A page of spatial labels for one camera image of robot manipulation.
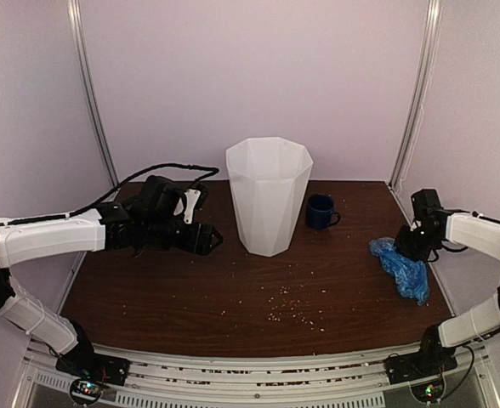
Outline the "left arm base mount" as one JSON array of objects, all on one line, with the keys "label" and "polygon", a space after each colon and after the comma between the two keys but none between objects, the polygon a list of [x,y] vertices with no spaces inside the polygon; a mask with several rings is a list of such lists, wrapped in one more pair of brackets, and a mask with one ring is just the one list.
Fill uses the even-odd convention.
[{"label": "left arm base mount", "polygon": [[106,354],[96,354],[90,368],[79,368],[66,357],[59,356],[55,368],[75,377],[68,394],[78,405],[92,405],[114,392],[113,386],[123,386],[128,377],[130,362]]}]

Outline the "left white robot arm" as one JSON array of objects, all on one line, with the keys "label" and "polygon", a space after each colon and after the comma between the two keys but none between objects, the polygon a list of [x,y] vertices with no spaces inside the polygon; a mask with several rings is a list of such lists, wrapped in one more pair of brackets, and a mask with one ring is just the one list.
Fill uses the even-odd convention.
[{"label": "left white robot arm", "polygon": [[35,218],[0,218],[0,316],[46,343],[81,377],[100,369],[99,356],[85,331],[33,297],[10,269],[37,258],[72,252],[172,247],[207,256],[222,244],[210,224],[194,219],[207,187],[150,176],[138,194],[123,202],[100,199],[87,209]]}]

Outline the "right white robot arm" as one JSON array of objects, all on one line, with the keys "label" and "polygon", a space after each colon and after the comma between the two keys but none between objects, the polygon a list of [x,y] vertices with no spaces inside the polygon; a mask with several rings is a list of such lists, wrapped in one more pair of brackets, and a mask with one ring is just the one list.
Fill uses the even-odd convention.
[{"label": "right white robot arm", "polygon": [[[412,261],[428,261],[444,250],[469,249],[500,263],[500,220],[478,212],[446,209],[435,189],[422,189],[411,196],[413,219],[395,237],[395,250]],[[459,346],[485,340],[500,332],[500,283],[496,292],[469,311],[428,328],[414,356],[414,368],[433,374]]]}]

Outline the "white faceted trash bin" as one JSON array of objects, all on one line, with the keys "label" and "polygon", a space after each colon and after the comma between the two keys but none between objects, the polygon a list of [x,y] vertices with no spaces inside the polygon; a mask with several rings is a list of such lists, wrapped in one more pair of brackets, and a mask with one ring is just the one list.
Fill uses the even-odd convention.
[{"label": "white faceted trash bin", "polygon": [[313,160],[281,137],[249,138],[225,152],[239,239],[248,252],[274,257],[291,243]]}]

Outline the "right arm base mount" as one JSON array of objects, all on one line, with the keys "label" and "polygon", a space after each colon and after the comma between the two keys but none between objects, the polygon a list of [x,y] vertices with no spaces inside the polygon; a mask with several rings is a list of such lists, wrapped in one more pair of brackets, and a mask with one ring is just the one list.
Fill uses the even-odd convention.
[{"label": "right arm base mount", "polygon": [[384,360],[391,385],[407,383],[412,396],[421,403],[439,403],[446,395],[445,374],[457,368],[455,357],[425,365],[420,353],[391,354]]}]

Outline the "blue plastic trash bag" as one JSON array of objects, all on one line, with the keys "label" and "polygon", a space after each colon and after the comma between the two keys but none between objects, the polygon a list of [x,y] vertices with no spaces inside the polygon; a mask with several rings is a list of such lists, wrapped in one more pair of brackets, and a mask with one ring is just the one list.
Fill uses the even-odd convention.
[{"label": "blue plastic trash bag", "polygon": [[413,299],[418,306],[428,302],[428,270],[423,261],[413,261],[399,254],[395,250],[394,239],[390,237],[372,240],[368,246],[383,271],[394,279],[397,292],[402,298]]}]

